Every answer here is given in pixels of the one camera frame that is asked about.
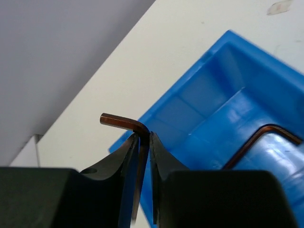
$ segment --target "white tabletop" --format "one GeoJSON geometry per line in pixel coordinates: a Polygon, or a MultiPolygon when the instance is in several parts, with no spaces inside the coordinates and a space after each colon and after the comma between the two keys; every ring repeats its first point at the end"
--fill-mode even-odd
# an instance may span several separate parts
{"type": "MultiPolygon", "coordinates": [[[[156,0],[38,143],[42,167],[82,170],[124,132],[101,113],[138,119],[232,29],[304,72],[304,3],[268,16],[272,0],[156,0]]],[[[137,227],[147,227],[140,212],[137,227]]]]}

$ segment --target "blue tray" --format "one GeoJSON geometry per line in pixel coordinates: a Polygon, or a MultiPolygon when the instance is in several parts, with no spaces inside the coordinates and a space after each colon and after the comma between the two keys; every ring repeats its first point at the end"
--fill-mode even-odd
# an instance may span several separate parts
{"type": "MultiPolygon", "coordinates": [[[[190,169],[219,170],[264,124],[278,124],[304,138],[304,76],[227,31],[139,121],[190,169]]],[[[266,134],[235,169],[272,172],[304,227],[303,145],[266,134]]],[[[149,162],[141,205],[153,227],[149,162]]]]}

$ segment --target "gray wall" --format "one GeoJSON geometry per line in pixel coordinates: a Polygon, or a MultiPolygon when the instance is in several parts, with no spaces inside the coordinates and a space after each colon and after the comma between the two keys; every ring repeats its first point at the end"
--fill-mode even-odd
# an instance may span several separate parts
{"type": "Polygon", "coordinates": [[[48,130],[153,2],[1,0],[0,165],[48,130]]]}

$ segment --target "copper-colored rod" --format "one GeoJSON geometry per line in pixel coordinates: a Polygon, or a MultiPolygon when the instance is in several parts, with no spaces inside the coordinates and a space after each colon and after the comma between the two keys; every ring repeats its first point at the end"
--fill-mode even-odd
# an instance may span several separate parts
{"type": "Polygon", "coordinates": [[[291,141],[295,145],[300,145],[302,139],[298,136],[292,134],[288,130],[276,125],[276,124],[266,124],[261,126],[246,142],[245,144],[232,156],[232,158],[223,166],[222,170],[228,170],[235,167],[235,165],[244,157],[247,151],[253,146],[253,144],[265,133],[274,132],[280,136],[291,141]]]}
{"type": "Polygon", "coordinates": [[[148,128],[139,121],[132,120],[129,118],[111,115],[107,113],[103,113],[100,116],[100,123],[104,125],[109,125],[113,127],[123,128],[126,130],[131,130],[137,133],[140,137],[140,148],[138,155],[138,168],[137,168],[137,178],[135,184],[135,192],[133,199],[133,209],[132,209],[132,221],[136,220],[137,211],[139,208],[139,200],[143,187],[143,178],[144,172],[146,169],[148,153],[149,153],[149,140],[150,140],[150,131],[148,128]]]}

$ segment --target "gray surface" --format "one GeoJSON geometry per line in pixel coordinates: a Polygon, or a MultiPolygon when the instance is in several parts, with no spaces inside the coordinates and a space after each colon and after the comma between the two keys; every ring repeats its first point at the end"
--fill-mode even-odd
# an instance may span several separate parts
{"type": "Polygon", "coordinates": [[[153,2],[0,2],[0,165],[48,130],[153,2]]]}

